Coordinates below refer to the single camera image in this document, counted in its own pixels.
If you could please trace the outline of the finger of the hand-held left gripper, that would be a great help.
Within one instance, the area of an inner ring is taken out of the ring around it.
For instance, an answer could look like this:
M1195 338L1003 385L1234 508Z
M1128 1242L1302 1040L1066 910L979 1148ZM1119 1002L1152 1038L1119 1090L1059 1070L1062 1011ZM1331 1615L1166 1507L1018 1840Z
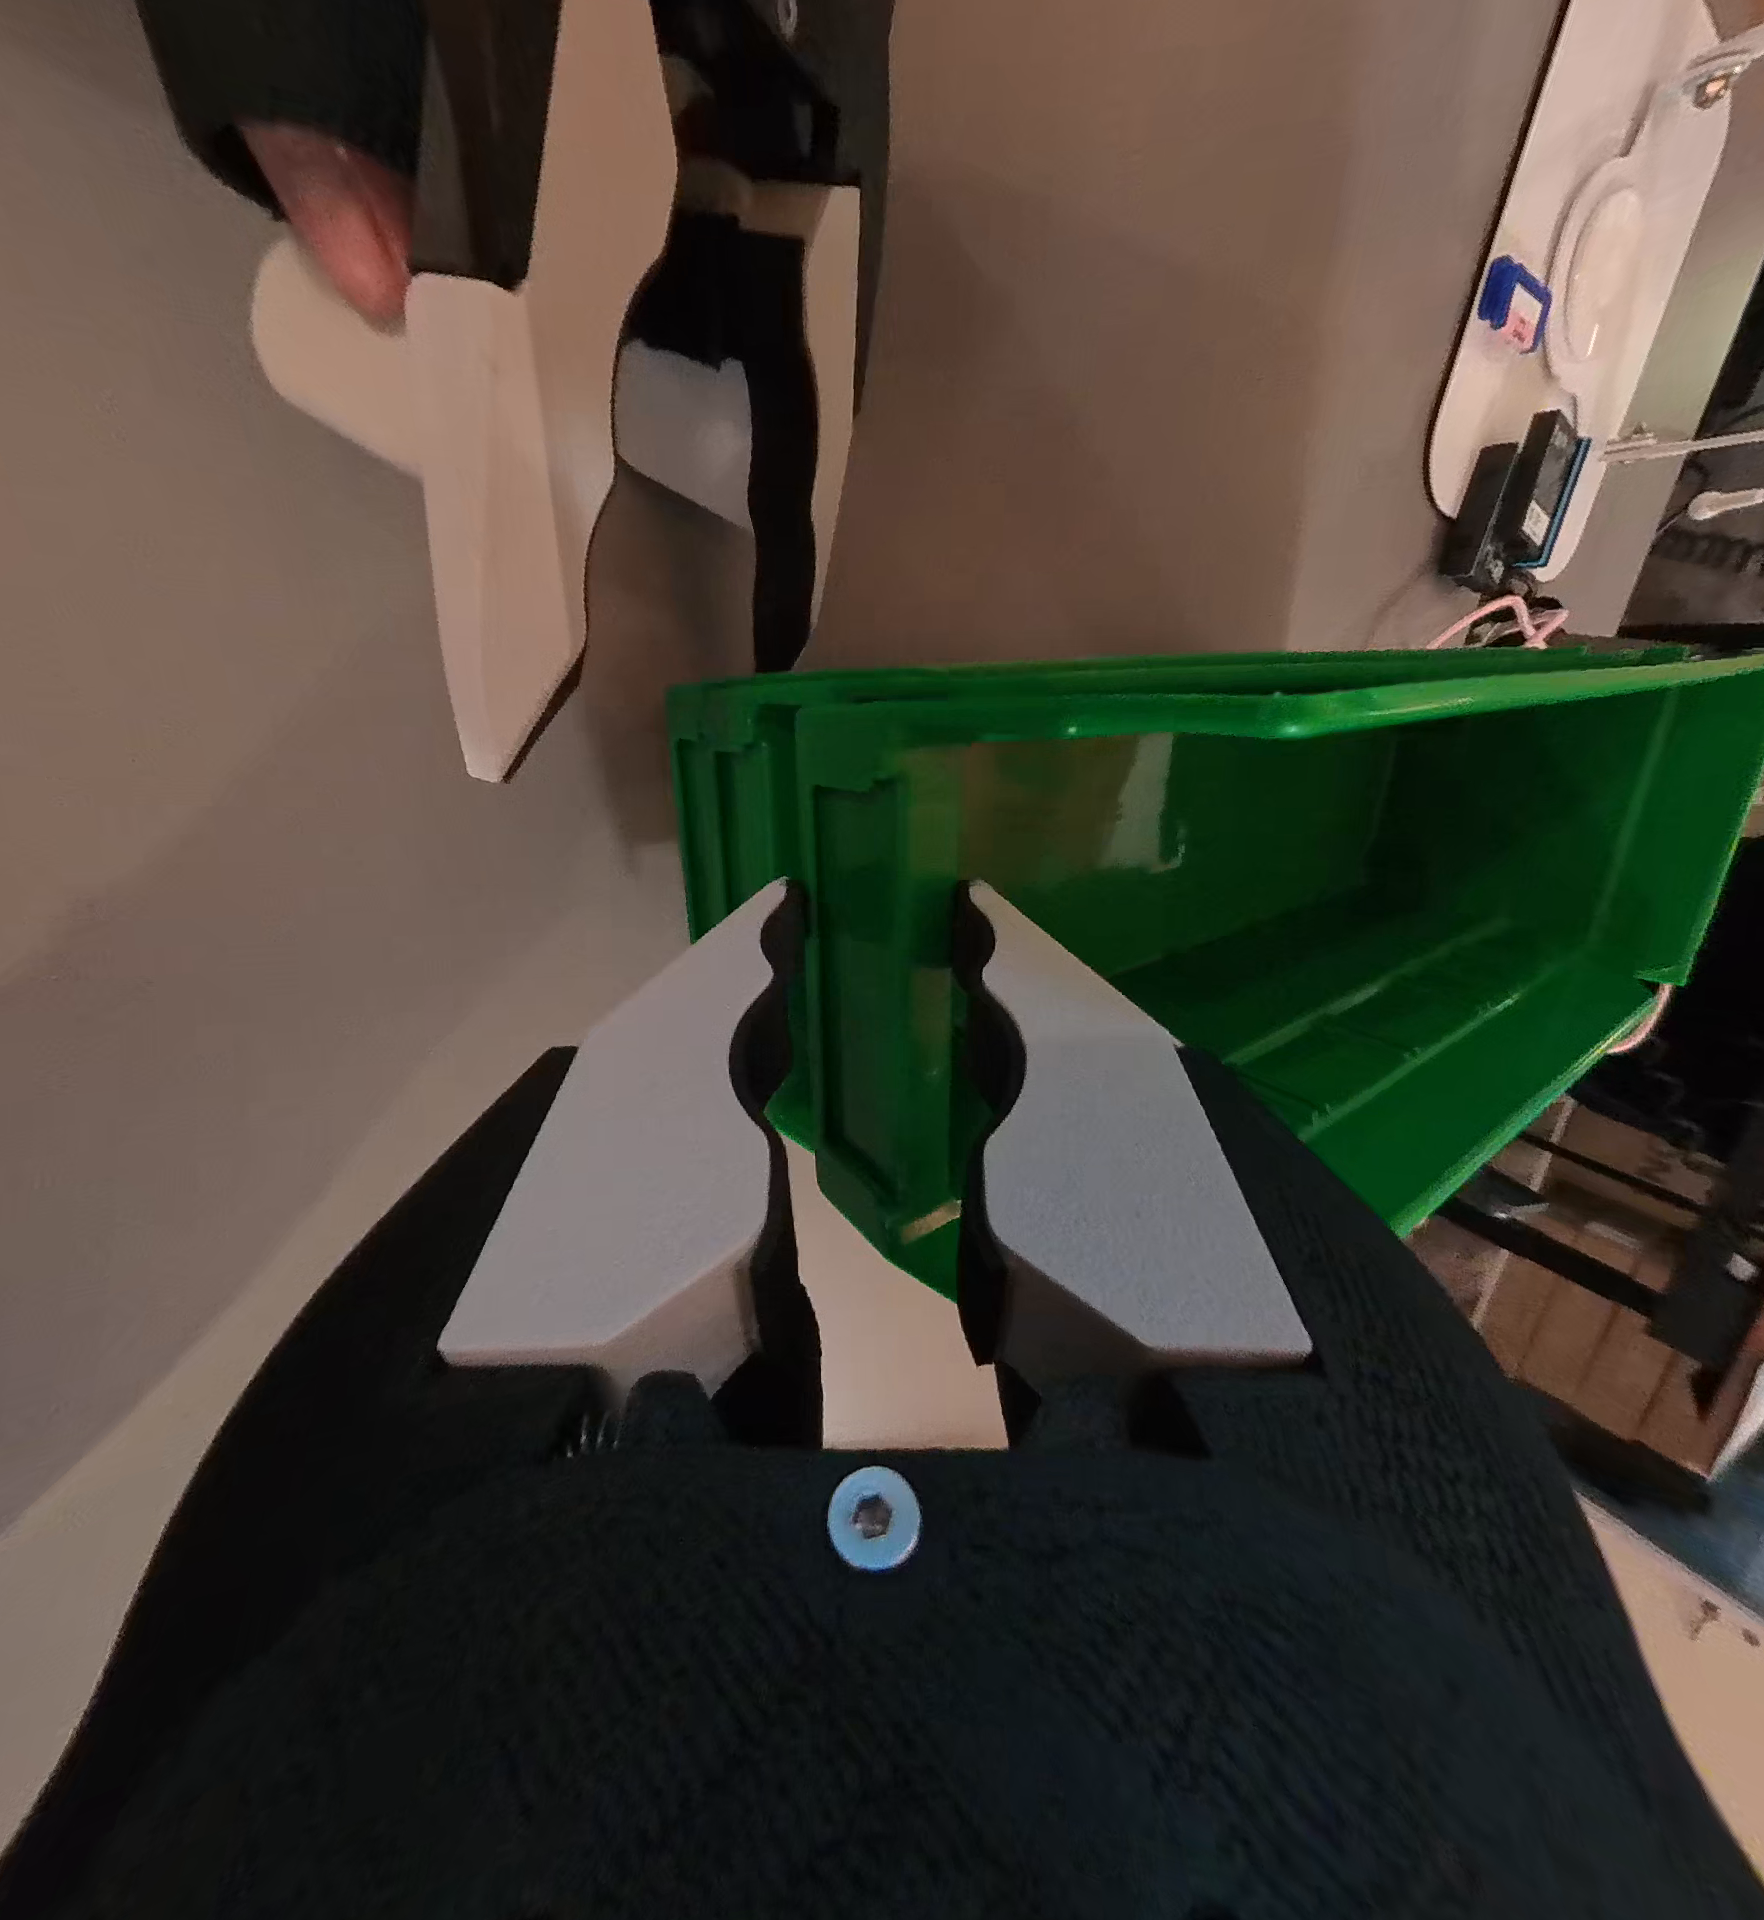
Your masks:
M523 285L432 275L413 255L437 641L477 781L515 775L580 674L589 548L619 467L616 362L676 181L649 2L563 2Z
M868 371L853 182L678 182L616 362L620 460L752 541L752 665L799 665L823 601Z

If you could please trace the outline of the small blue box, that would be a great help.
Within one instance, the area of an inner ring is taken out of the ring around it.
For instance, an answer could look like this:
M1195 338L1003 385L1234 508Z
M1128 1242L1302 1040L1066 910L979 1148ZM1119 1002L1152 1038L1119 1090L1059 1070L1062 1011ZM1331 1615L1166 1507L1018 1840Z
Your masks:
M1472 324L1515 355L1544 352L1552 285L1520 255L1497 255L1479 282Z

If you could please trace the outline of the black battery blue trim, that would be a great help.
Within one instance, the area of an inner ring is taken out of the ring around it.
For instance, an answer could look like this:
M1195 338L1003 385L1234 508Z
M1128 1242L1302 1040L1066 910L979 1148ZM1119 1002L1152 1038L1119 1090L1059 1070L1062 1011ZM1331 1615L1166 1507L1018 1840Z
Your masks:
M1511 474L1505 555L1512 570L1541 571L1567 520L1591 457L1591 438L1558 407L1534 414Z

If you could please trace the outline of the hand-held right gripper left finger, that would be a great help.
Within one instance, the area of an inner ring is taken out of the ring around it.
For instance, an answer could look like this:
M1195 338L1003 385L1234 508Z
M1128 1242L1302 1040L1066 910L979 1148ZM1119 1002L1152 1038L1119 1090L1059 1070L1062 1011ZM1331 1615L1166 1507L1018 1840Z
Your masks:
M803 895L770 880L589 1028L437 1334L447 1367L583 1370L606 1407L690 1375L739 1438L822 1442L770 1120L803 934Z

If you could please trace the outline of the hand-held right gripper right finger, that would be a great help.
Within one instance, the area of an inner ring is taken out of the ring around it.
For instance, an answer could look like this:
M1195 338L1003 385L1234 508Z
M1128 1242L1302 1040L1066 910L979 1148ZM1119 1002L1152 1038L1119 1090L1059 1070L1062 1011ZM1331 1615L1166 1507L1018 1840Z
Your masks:
M1172 1032L988 880L958 885L968 1082L958 1317L1009 1442L1048 1404L1131 1420L1186 1375L1317 1348Z

